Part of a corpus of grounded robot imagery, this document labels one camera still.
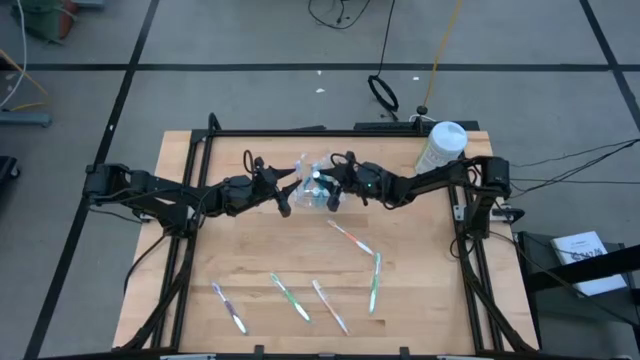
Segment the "black object at floor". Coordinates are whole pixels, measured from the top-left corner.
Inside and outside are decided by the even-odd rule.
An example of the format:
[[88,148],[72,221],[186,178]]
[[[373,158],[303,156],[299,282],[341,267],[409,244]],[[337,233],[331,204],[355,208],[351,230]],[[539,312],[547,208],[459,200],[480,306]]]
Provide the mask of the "black object at floor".
[[18,160],[11,156],[0,155],[0,197],[10,183],[20,175]]

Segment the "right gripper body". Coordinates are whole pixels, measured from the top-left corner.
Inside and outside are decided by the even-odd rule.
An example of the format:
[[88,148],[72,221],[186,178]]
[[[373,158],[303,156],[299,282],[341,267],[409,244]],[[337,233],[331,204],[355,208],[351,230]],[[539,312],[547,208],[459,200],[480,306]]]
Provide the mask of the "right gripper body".
[[345,165],[343,189],[361,198],[375,197],[375,172],[364,165],[347,162]]

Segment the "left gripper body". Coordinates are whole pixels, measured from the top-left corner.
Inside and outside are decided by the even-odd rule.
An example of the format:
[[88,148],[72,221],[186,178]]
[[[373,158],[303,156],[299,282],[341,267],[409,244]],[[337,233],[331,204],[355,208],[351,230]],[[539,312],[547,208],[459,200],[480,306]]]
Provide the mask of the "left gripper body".
[[217,211],[227,216],[236,216],[275,195],[275,169],[257,169],[252,177],[246,175],[224,179],[218,187]]

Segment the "white wipes canister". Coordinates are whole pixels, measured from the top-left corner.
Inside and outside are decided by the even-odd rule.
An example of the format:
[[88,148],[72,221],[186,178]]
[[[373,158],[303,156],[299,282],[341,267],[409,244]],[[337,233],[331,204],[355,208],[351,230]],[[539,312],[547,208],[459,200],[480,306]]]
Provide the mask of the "white wipes canister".
[[442,167],[459,158],[468,143],[466,130],[454,122],[438,122],[430,131],[414,166],[417,174]]

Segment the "black side cart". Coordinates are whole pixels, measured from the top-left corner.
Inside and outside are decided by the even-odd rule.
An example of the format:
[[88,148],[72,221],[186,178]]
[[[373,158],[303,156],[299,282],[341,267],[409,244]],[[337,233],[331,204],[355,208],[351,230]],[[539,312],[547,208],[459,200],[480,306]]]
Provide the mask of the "black side cart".
[[[520,241],[520,246],[525,255],[541,265],[544,270],[550,270],[561,265],[558,256],[552,249],[551,236],[520,232],[517,233],[517,239]],[[535,313],[535,320],[540,315],[544,315],[622,323],[622,320],[606,313],[589,300],[560,285],[557,281],[554,281],[557,287],[532,292],[529,277],[540,273],[541,270],[524,258],[520,258],[520,265],[531,309]],[[628,286],[634,288],[635,283],[630,273],[625,273],[623,280],[625,284],[623,289],[596,295],[595,300],[608,310],[617,313],[636,325],[640,325],[640,305],[634,304],[632,292],[628,288]]]

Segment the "green toothbrush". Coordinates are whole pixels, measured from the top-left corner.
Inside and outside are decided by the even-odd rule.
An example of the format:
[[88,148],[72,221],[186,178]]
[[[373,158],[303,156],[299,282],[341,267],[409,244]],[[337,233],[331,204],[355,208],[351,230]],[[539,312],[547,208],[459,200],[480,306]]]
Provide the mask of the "green toothbrush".
[[284,296],[287,298],[287,300],[289,301],[289,303],[292,305],[292,307],[295,309],[295,311],[308,323],[311,322],[311,317],[310,315],[306,312],[306,310],[302,307],[302,305],[297,301],[297,299],[295,298],[295,296],[288,290],[288,288],[282,283],[282,281],[280,280],[280,278],[275,274],[275,273],[271,273],[270,274],[270,278],[272,280],[272,282],[275,284],[276,287],[278,287],[282,293],[284,294]]
[[380,272],[381,272],[381,254],[376,252],[374,254],[374,269],[372,275],[372,282],[370,287],[370,298],[369,298],[369,306],[368,312],[372,315],[375,312],[376,301],[378,296],[378,288],[380,281]]

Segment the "clear plastic container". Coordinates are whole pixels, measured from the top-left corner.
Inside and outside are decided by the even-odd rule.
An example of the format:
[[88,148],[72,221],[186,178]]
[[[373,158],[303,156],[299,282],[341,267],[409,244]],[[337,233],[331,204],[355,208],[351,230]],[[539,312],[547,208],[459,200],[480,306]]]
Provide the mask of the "clear plastic container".
[[330,194],[314,182],[312,173],[331,166],[329,155],[312,158],[308,153],[303,153],[299,160],[303,165],[304,179],[293,192],[295,204],[305,208],[325,208]]

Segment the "orange toothbrush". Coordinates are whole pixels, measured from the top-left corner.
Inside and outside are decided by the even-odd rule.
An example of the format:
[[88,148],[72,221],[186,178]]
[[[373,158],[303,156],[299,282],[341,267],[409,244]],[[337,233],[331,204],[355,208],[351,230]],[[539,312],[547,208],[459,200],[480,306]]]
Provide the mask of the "orange toothbrush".
[[353,235],[352,233],[348,232],[347,230],[339,226],[335,221],[329,219],[327,220],[327,223],[329,224],[329,226],[331,226],[332,228],[336,229],[338,232],[343,234],[347,239],[352,241],[361,250],[365,251],[367,254],[371,256],[375,255],[373,250],[369,248],[364,242],[360,241],[355,235]]

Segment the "white booklet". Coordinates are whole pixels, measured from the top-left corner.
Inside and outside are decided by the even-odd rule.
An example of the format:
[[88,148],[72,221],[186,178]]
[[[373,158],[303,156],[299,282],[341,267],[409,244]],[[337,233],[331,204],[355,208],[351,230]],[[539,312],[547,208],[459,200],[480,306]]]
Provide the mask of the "white booklet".
[[[562,265],[607,255],[608,251],[595,231],[553,238],[551,247]],[[573,287],[583,296],[595,296],[626,287],[621,275],[579,282]]]

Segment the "grey blue bar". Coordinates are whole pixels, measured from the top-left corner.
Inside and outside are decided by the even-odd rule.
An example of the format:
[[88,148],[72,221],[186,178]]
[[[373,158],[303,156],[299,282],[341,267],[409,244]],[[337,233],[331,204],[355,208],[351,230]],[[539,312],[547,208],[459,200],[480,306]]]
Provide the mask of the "grey blue bar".
[[46,113],[0,111],[0,125],[33,125],[47,128],[52,123],[52,117]]

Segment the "black power strip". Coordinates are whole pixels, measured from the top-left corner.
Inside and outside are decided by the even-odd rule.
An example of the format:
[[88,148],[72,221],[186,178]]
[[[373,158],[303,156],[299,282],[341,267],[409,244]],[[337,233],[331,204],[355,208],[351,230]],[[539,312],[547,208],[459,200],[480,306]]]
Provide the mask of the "black power strip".
[[410,122],[360,122],[353,126],[354,131],[382,133],[416,133]]

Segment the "white toothbrush bottom centre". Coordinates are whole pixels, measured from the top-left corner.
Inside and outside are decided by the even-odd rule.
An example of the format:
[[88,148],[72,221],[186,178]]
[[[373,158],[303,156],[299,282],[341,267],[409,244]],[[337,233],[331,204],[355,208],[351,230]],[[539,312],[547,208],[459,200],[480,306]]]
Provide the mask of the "white toothbrush bottom centre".
[[325,292],[324,292],[322,286],[320,285],[319,281],[318,280],[313,280],[312,281],[312,286],[313,286],[314,290],[316,291],[317,295],[319,296],[320,300],[324,304],[324,306],[328,309],[328,311],[330,312],[330,314],[332,315],[334,320],[339,325],[339,327],[342,330],[342,332],[346,336],[349,336],[350,332],[348,330],[348,327],[347,327],[344,319],[339,315],[339,313],[336,311],[336,309],[329,302],[329,298],[325,294]]

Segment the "green bag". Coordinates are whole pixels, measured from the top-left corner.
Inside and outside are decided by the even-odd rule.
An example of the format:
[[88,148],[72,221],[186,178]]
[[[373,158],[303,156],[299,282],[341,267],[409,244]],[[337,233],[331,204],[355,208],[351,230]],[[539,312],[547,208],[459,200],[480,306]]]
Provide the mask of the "green bag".
[[61,44],[77,20],[72,0],[12,0],[11,15],[25,31],[41,40]]

